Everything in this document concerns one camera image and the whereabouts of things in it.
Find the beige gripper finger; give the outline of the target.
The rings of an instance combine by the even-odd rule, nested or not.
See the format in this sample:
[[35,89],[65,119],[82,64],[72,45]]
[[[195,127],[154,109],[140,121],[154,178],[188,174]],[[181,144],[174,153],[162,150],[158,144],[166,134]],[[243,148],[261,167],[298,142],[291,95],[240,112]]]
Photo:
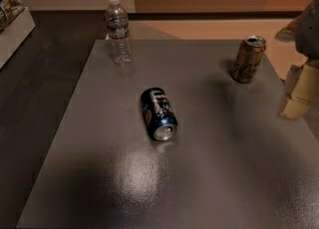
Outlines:
[[319,61],[292,66],[285,80],[285,95],[279,113],[300,118],[319,101]]

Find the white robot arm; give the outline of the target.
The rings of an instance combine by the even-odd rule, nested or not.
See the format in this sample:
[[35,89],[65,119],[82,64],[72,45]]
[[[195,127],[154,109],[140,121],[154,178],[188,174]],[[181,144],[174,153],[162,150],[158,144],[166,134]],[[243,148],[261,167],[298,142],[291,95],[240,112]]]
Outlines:
[[301,67],[291,66],[280,109],[285,117],[299,118],[319,101],[319,0],[312,0],[300,16],[275,35],[275,39],[294,41],[296,51],[307,58]]

